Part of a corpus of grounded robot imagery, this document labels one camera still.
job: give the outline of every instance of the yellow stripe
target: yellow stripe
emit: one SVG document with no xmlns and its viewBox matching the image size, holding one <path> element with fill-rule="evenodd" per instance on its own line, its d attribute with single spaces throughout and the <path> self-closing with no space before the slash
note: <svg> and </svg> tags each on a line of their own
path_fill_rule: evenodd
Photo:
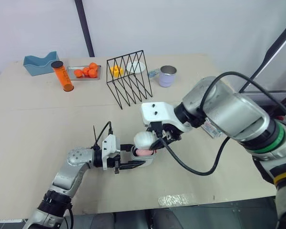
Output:
<svg viewBox="0 0 286 229">
<path fill-rule="evenodd" d="M 277 185 L 278 181 L 281 180 L 281 179 L 283 179 L 283 178 L 286 178 L 286 172 L 285 172 L 285 173 L 282 173 L 282 174 L 280 174 L 280 175 L 278 175 L 278 176 L 276 176 L 276 177 L 273 179 L 273 183 L 274 183 L 275 185 Z"/>
</svg>

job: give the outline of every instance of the metal cup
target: metal cup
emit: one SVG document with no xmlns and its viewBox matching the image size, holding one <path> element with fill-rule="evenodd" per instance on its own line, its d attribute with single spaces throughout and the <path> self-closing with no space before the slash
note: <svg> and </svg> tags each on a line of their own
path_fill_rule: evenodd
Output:
<svg viewBox="0 0 286 229">
<path fill-rule="evenodd" d="M 175 80 L 177 69 L 170 65 L 165 65 L 160 68 L 159 84 L 161 87 L 169 87 Z"/>
</svg>

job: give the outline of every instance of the black pole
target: black pole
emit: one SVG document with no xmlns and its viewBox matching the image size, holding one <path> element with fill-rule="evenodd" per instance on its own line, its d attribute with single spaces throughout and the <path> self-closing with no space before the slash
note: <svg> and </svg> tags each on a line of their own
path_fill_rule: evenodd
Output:
<svg viewBox="0 0 286 229">
<path fill-rule="evenodd" d="M 91 43 L 90 33 L 89 33 L 88 25 L 87 25 L 84 6 L 82 5 L 82 0 L 75 0 L 75 5 L 76 5 L 78 17 L 80 18 L 82 32 L 84 34 L 89 56 L 94 57 L 93 46 Z"/>
<path fill-rule="evenodd" d="M 271 45 L 271 47 L 267 50 L 266 55 L 262 64 L 258 67 L 258 69 L 253 73 L 250 77 L 253 80 L 263 69 L 263 67 L 270 61 L 276 51 L 282 46 L 282 44 L 286 41 L 286 29 L 282 32 L 282 34 L 277 38 L 277 40 Z M 249 82 L 246 82 L 244 86 L 239 90 L 239 93 L 243 93 L 245 89 L 249 86 Z"/>
</svg>

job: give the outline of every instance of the white plate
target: white plate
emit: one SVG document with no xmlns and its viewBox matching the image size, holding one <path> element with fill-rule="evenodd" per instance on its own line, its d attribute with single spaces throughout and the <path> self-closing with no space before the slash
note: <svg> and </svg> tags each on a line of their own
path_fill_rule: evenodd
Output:
<svg viewBox="0 0 286 229">
<path fill-rule="evenodd" d="M 139 64 L 138 64 L 137 61 L 134 61 L 133 64 L 131 62 L 128 62 L 126 69 L 129 73 L 133 73 L 133 70 L 134 70 L 134 73 L 140 73 L 140 72 L 145 71 L 146 66 L 142 62 L 139 62 Z"/>
</svg>

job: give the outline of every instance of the white wall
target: white wall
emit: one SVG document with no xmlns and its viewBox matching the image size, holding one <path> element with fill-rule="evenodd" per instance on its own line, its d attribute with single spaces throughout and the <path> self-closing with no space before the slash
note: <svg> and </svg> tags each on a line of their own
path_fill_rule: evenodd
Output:
<svg viewBox="0 0 286 229">
<path fill-rule="evenodd" d="M 286 0 L 84 0 L 98 56 L 207 53 L 251 75 L 286 27 Z M 230 78 L 240 89 L 238 78 Z"/>
<path fill-rule="evenodd" d="M 26 55 L 88 56 L 73 0 L 0 0 L 0 71 Z"/>
<path fill-rule="evenodd" d="M 286 0 L 83 0 L 97 56 L 207 53 L 252 74 L 286 27 Z M 74 0 L 0 0 L 0 71 L 25 55 L 88 56 Z M 232 79 L 232 84 L 239 84 Z"/>
</svg>

